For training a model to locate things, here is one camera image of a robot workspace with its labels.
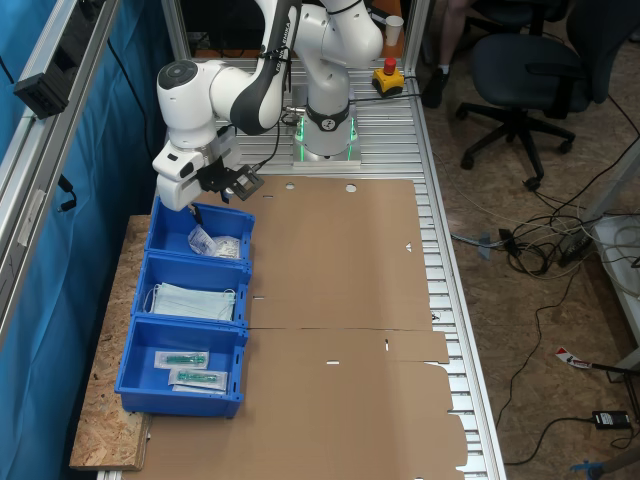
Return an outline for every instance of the paper cup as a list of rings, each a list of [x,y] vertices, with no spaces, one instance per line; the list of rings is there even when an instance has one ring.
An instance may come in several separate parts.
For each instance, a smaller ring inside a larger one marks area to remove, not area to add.
[[[400,31],[402,30],[402,24],[404,20],[400,17],[396,17],[395,15],[391,15],[387,17],[386,20],[387,28],[385,29],[385,43],[390,47],[393,47],[396,43],[398,43],[398,37],[400,36]]]

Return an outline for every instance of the office chair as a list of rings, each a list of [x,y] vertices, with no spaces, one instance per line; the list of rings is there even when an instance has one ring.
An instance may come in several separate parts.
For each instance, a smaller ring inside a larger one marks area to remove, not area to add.
[[[542,110],[548,118],[566,118],[569,112],[586,110],[592,101],[604,102],[615,56],[638,26],[640,0],[578,0],[567,19],[575,52],[532,35],[504,33],[479,41],[473,49],[473,83],[484,100],[505,108],[463,103],[456,116],[464,119],[473,112],[503,123],[467,149],[460,166],[472,169],[475,153],[504,136],[507,142],[518,136],[536,173],[524,184],[536,190],[544,169],[531,132],[563,138],[563,154],[571,151],[575,134],[531,118],[527,111]]]
[[[529,35],[540,36],[545,20],[562,20],[568,4],[568,0],[478,0],[471,8],[490,21],[467,17],[465,32],[473,25],[489,33],[519,33],[529,25]]]

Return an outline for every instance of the chair wheel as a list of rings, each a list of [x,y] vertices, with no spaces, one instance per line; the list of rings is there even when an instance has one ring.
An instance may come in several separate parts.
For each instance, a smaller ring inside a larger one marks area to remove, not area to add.
[[[524,186],[527,187],[527,190],[530,192],[535,192],[538,188],[540,188],[540,180],[536,177],[531,177],[527,181],[522,182]]]
[[[560,153],[565,155],[565,154],[569,153],[572,148],[573,148],[573,143],[570,142],[569,140],[565,140],[564,142],[562,142],[560,144],[560,147],[558,147],[558,150],[560,150]]]
[[[473,159],[473,156],[465,152],[464,156],[462,157],[462,161],[460,162],[460,167],[463,170],[471,170],[474,163],[475,160]]]
[[[458,107],[458,110],[456,110],[456,118],[458,120],[464,120],[467,118],[467,115],[469,115],[469,112],[464,110],[462,107]]]

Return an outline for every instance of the shoe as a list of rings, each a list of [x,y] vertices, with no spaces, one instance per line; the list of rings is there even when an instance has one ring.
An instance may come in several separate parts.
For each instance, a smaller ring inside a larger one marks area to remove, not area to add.
[[[422,104],[427,108],[438,108],[442,103],[442,91],[447,86],[449,74],[445,74],[441,68],[433,72],[431,80],[422,92]]]

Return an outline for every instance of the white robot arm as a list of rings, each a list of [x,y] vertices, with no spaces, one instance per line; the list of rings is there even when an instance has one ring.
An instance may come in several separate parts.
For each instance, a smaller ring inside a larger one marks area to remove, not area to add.
[[[349,79],[345,67],[367,67],[382,50],[382,36],[362,0],[323,0],[328,12],[303,6],[301,0],[255,1],[264,15],[265,33],[253,74],[220,60],[180,60],[165,66],[158,75],[158,100],[169,141],[153,167],[158,172],[161,200],[168,208],[181,210],[203,190],[231,188],[244,199],[261,185],[248,166],[239,172],[225,168],[214,114],[247,135],[260,135],[280,120],[299,24],[304,28],[295,50],[309,77],[306,115],[317,126],[317,132],[310,135],[311,148],[330,155],[348,147],[350,122],[344,113],[348,113]],[[327,124],[326,119],[331,129],[321,127]],[[243,182],[239,175],[244,175]]]

